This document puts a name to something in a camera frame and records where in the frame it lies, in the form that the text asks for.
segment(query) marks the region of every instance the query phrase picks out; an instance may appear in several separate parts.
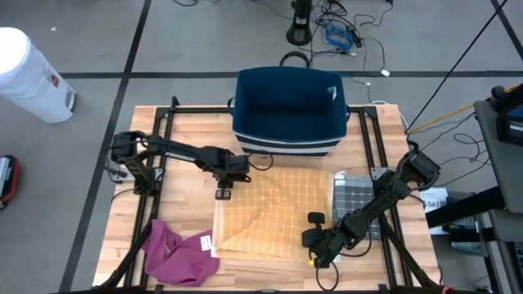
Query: white stripe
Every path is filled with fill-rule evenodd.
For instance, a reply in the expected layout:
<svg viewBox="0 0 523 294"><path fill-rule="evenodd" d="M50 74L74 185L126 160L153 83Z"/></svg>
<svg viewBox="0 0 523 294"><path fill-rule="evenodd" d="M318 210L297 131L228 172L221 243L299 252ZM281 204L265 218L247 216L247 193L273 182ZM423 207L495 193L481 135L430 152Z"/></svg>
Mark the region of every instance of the white stripe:
<svg viewBox="0 0 523 294"><path fill-rule="evenodd" d="M334 146L332 146L332 147L305 148L305 149L285 149L285 148L273 148L273 147L259 146L259 145L244 143L244 142L239 142L239 144L242 146L242 148L246 148L246 149L284 153L284 154L320 154L320 153L330 152L334 148Z"/></svg>
<svg viewBox="0 0 523 294"><path fill-rule="evenodd" d="M341 139L343 139L345 136L335 138L335 139L328 139L328 140L318 140L318 141L304 141L304 142L285 142L285 141L277 141L277 140L267 140L267 139L261 139L254 136L244 135L240 134L235 131L235 135L251 139L251 140L258 140L260 142L266 142L266 143L274 143L274 144L282 144L282 145L312 145L312 144L321 144L321 143L330 143L330 142L337 142Z"/></svg>

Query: grid pattern cloth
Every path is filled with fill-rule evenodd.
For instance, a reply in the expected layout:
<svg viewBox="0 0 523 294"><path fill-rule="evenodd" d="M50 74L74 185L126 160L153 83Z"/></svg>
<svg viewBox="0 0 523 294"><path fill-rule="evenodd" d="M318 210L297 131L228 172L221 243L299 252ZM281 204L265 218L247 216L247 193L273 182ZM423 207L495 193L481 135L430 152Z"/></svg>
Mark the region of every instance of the grid pattern cloth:
<svg viewBox="0 0 523 294"><path fill-rule="evenodd" d="M308 261L302 231L309 212L323 212L332 225L333 175L305 168L272 167L249 172L235 183L230 201L216 201L212 241L220 258Z"/></svg>
<svg viewBox="0 0 523 294"><path fill-rule="evenodd" d="M346 213L363 208L373 198L373 182L370 176L350 176L340 171L334 177L333 223L337 224ZM371 223L370 232L373 239L381 239L378 220Z"/></svg>

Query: gray floor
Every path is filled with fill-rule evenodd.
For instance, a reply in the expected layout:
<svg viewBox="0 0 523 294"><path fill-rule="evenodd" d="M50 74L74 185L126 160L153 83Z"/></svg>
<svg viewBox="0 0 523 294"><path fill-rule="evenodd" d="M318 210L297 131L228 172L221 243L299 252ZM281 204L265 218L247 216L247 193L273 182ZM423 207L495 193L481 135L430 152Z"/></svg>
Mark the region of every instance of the gray floor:
<svg viewBox="0 0 523 294"><path fill-rule="evenodd" d="M376 16L388 8L382 0L342 2L350 17L355 13ZM269 3L283 15L292 13L289 1ZM143 6L144 0L0 0L0 26L24 30L61 73L122 73ZM523 2L511 0L504 10L517 37L523 39L523 20L518 17ZM412 78L358 79L371 83L373 100L400 105L410 122L441 81L415 78L416 73L439 77L449 70L492 13L490 0L399 0L381 27L362 27L360 31L383 43L386 69L393 74L414 71L409 73ZM196 72L205 77L205 72L277 65L285 53L295 49L284 39L288 25L288 20L267 7L247 0L203 0L189 8L169 0L152 0L132 71ZM367 68L380 70L381 51L372 41L368 45ZM314 48L329 47L317 38ZM364 52L355 49L355 53L352 57L320 56L314 66L361 71ZM499 18L457 70L483 78L450 78L418 123L483 99L493 86L521 82L523 60ZM520 72L514 78L487 77L485 71L490 70ZM56 292L65 271L121 80L77 78L68 82L81 97L74 116L62 124L44 124L0 100L0 154L17 156L23 166L19 193L0 213L1 293ZM366 103L363 86L348 78L345 86L348 103ZM118 119L115 129L128 129L135 105L166 105L173 95L183 105L223 105L234 93L234 78L131 78L121 111L113 116ZM481 138L473 120L454 132ZM428 131L412 139L424 145L437 134ZM427 149L437 163L474 152L474 146L458 145L450 134ZM448 163L440 182L475 167L478 163L467 160ZM494 174L486 167L448 188L481 191L494 184ZM113 189L103 178L73 289L87 289L92 284ZM455 251L445 238L435 238L434 244L445 283L460 286L485 275L481 258ZM487 283L488 279L483 279L465 287Z"/></svg>

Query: cooler lid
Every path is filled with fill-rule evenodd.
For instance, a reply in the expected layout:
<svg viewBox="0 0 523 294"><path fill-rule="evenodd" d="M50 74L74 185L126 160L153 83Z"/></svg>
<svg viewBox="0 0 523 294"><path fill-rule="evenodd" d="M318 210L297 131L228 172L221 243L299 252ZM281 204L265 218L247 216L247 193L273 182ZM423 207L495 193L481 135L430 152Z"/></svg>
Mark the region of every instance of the cooler lid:
<svg viewBox="0 0 523 294"><path fill-rule="evenodd" d="M0 28L0 77L24 62L29 38L19 29Z"/></svg>

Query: yellow cloth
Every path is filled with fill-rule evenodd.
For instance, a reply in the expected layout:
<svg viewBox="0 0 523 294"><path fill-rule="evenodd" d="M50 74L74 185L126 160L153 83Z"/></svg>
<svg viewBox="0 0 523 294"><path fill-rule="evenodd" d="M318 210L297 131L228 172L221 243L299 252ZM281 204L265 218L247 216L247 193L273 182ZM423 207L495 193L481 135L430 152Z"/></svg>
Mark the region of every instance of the yellow cloth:
<svg viewBox="0 0 523 294"><path fill-rule="evenodd" d="M306 168L272 167L235 183L230 201L216 201L212 241L220 258L308 261L302 231L309 212L331 226L333 175Z"/></svg>

